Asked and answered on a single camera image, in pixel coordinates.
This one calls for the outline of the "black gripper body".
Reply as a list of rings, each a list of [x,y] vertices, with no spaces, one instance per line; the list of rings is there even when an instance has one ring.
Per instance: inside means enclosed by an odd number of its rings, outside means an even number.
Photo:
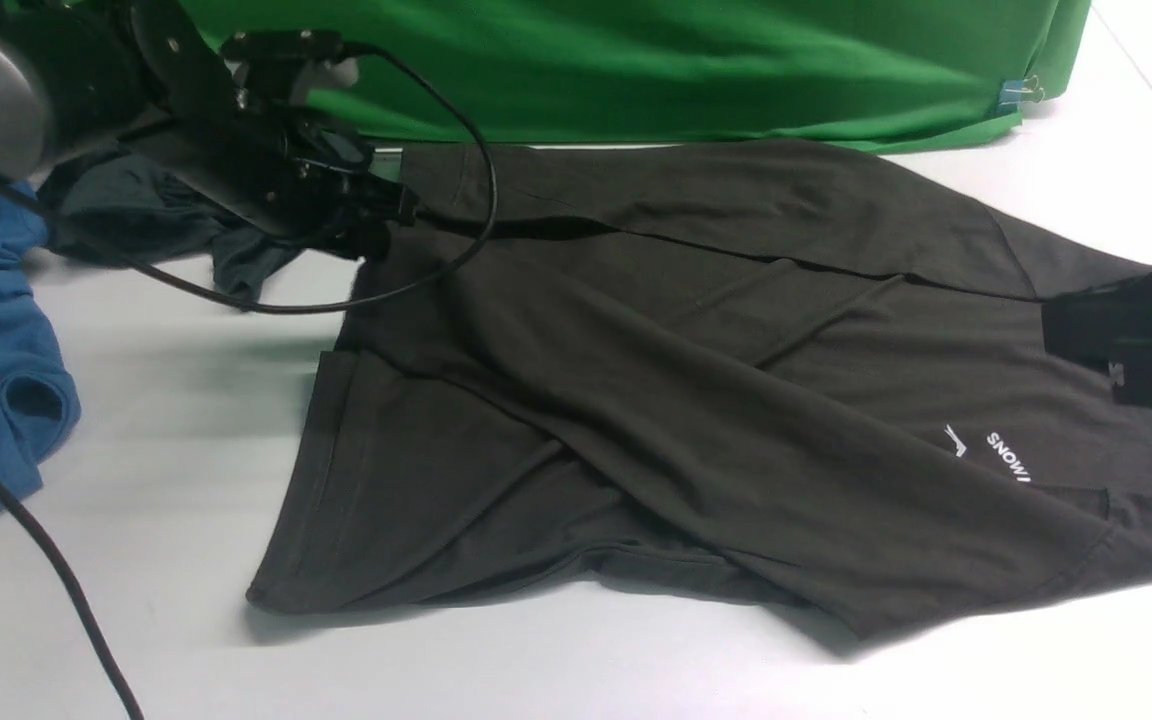
[[[305,105],[242,97],[179,1],[134,1],[131,33],[156,106],[132,131],[134,151],[274,236],[311,236],[338,219],[348,176],[311,158]]]

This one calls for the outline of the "gray robot arm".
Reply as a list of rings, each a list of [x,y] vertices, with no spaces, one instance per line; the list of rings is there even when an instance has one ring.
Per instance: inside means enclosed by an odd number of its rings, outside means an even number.
[[[293,247],[384,259],[387,223],[412,225],[410,187],[371,173],[376,146],[325,111],[306,108],[314,81],[362,56],[410,77],[479,149],[486,214],[476,240],[433,274],[380,295],[316,306],[270,306],[180,281],[68,223],[82,243],[164,285],[260,314],[328,314],[380,304],[442,281],[493,236],[500,187],[470,119],[393,53],[328,29],[241,31],[211,50],[180,1],[0,1],[0,197],[67,225],[14,191],[37,170],[103,143],[141,152],[206,199]],[[358,161],[332,156],[338,132]],[[1105,370],[1115,404],[1152,407],[1152,272],[1043,302],[1044,350]]]

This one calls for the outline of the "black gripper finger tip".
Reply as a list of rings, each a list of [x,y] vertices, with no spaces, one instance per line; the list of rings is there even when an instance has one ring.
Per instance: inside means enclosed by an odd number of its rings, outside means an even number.
[[[407,184],[376,176],[348,176],[335,219],[335,255],[356,262],[387,260],[393,242],[391,228],[411,227],[417,205],[419,197]]]

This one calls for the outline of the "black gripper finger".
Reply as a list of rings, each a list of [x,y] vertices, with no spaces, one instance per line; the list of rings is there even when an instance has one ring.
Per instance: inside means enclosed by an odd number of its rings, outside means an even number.
[[[1120,341],[1152,340],[1152,290],[1111,285],[1064,293],[1041,306],[1044,351],[1070,363],[1102,366]]]

